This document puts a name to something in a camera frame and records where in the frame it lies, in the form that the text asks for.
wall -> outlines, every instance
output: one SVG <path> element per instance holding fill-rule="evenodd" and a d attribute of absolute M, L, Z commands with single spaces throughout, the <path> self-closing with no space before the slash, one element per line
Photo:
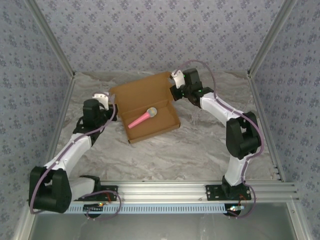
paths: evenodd
<path fill-rule="evenodd" d="M 286 180 L 320 239 L 320 2 L 298 1 L 254 77 Z"/>
<path fill-rule="evenodd" d="M 13 235 L 69 83 L 22 0 L 0 1 L 0 239 Z"/>
<path fill-rule="evenodd" d="M 247 70 L 283 0 L 37 0 L 75 71 Z"/>

cardboard box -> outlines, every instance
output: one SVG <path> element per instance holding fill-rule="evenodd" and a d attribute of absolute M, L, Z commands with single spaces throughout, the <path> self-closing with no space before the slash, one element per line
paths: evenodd
<path fill-rule="evenodd" d="M 118 116 L 123 122 L 129 143 L 133 144 L 180 127 L 180 120 L 172 105 L 172 84 L 168 81 L 170 74 L 163 72 L 110 89 L 110 93 L 115 94 Z M 157 110 L 154 117 L 128 128 L 130 123 L 151 107 Z"/>

purple cable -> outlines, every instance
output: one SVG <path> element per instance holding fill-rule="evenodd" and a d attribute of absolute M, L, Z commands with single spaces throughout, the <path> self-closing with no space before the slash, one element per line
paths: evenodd
<path fill-rule="evenodd" d="M 234 112 L 235 114 L 237 114 L 238 116 L 244 118 L 246 121 L 248 121 L 253 127 L 254 129 L 257 131 L 257 133 L 259 134 L 259 137 L 260 137 L 260 140 L 261 140 L 261 147 L 260 147 L 260 150 L 258 152 L 256 152 L 255 154 L 249 156 L 245 163 L 244 163 L 244 167 L 242 169 L 242 172 L 241 172 L 241 181 L 242 181 L 242 184 L 245 185 L 246 187 L 250 188 L 251 191 L 252 191 L 252 194 L 253 194 L 253 205 L 252 205 L 252 208 L 245 214 L 245 215 L 242 215 L 242 216 L 238 216 L 236 215 L 235 213 L 229 211 L 229 213 L 233 214 L 234 216 L 236 216 L 237 218 L 239 219 L 242 219 L 242 218 L 245 218 L 247 216 L 249 216 L 255 206 L 256 206 L 256 202 L 257 202 L 257 198 L 256 198 L 256 192 L 255 190 L 253 189 L 253 187 L 249 184 L 246 184 L 245 182 L 245 172 L 246 172 L 246 169 L 248 167 L 248 162 L 250 159 L 254 158 L 254 157 L 257 157 L 259 155 L 262 154 L 262 152 L 264 151 L 264 148 L 265 148 L 265 140 L 264 140 L 264 137 L 263 137 L 263 134 L 262 132 L 260 131 L 259 127 L 251 120 L 249 119 L 248 117 L 246 117 L 245 115 L 243 115 L 241 112 L 238 112 L 238 111 L 235 111 L 234 109 L 228 107 L 227 105 L 225 105 L 223 102 L 221 102 L 219 100 L 219 98 L 217 98 L 217 84 L 216 84 L 216 79 L 215 79 L 215 76 L 214 76 L 214 73 L 212 72 L 212 70 L 210 69 L 210 67 L 203 61 L 200 61 L 200 60 L 195 60 L 195 59 L 191 59 L 191 60 L 188 60 L 186 62 L 184 62 L 183 64 L 181 64 L 181 66 L 179 68 L 177 68 L 174 72 L 174 74 L 177 74 L 177 72 L 179 70 L 181 70 L 183 67 L 185 67 L 187 64 L 189 63 L 192 63 L 192 62 L 197 62 L 197 63 L 201 63 L 206 69 L 208 69 L 208 71 L 210 72 L 211 74 L 211 77 L 212 77 L 212 80 L 213 80 L 213 96 L 214 96 L 214 99 L 216 100 L 216 102 L 218 104 L 220 104 L 220 106 L 222 106 L 223 108 L 225 108 L 226 110 L 228 111 L 231 111 L 231 112 Z"/>
<path fill-rule="evenodd" d="M 113 106 L 113 112 L 112 112 L 112 116 L 111 118 L 105 123 L 105 125 L 95 129 L 95 130 L 92 130 L 92 131 L 89 131 L 85 134 L 82 134 L 80 136 L 78 136 L 73 142 L 71 142 L 66 148 L 65 150 L 57 157 L 56 161 L 47 168 L 47 170 L 43 173 L 43 175 L 40 177 L 39 181 L 36 183 L 35 185 L 35 188 L 33 190 L 33 193 L 32 193 L 32 197 L 31 197 L 31 200 L 30 200 L 30 213 L 31 214 L 39 214 L 41 212 L 43 212 L 43 210 L 39 210 L 39 211 L 34 211 L 34 203 L 35 203 L 35 199 L 36 199 L 36 195 L 37 195 L 37 192 L 39 190 L 39 187 L 40 187 L 40 184 L 43 182 L 43 180 L 45 179 L 45 177 L 47 176 L 47 174 L 50 172 L 51 169 L 54 168 L 55 165 L 57 165 L 57 163 L 61 160 L 61 158 L 66 154 L 66 152 L 72 147 L 72 145 L 74 145 L 77 141 L 79 141 L 81 138 L 85 137 L 85 136 L 88 136 L 88 135 L 91 135 L 91 134 L 94 134 L 96 132 L 99 132 L 100 130 L 104 129 L 105 127 L 107 127 L 112 119 L 114 119 L 115 117 L 115 114 L 116 114 L 116 106 L 115 106 L 115 101 L 114 101 L 114 98 L 112 99 L 111 101 L 112 103 L 112 106 Z"/>
<path fill-rule="evenodd" d="M 120 212 L 121 210 L 121 207 L 122 207 L 122 200 L 121 200 L 121 197 L 119 196 L 119 194 L 116 192 L 116 191 L 111 191 L 111 190 L 102 190 L 102 191 L 96 191 L 96 192 L 93 192 L 93 193 L 89 193 L 89 194 L 86 194 L 86 195 L 83 195 L 82 198 L 85 198 L 85 197 L 89 197 L 89 196 L 94 196 L 94 195 L 97 195 L 97 194 L 104 194 L 104 193 L 110 193 L 110 194 L 114 194 L 118 197 L 119 199 L 119 207 L 118 209 L 116 210 L 116 212 L 114 214 L 112 214 L 111 216 L 106 216 L 106 217 L 99 217 L 99 218 L 92 218 L 89 216 L 89 212 L 91 209 L 93 209 L 94 207 L 89 207 L 89 209 L 86 211 L 86 217 L 91 220 L 109 220 L 109 219 L 112 219 L 114 218 L 115 216 L 118 215 L 118 213 Z"/>

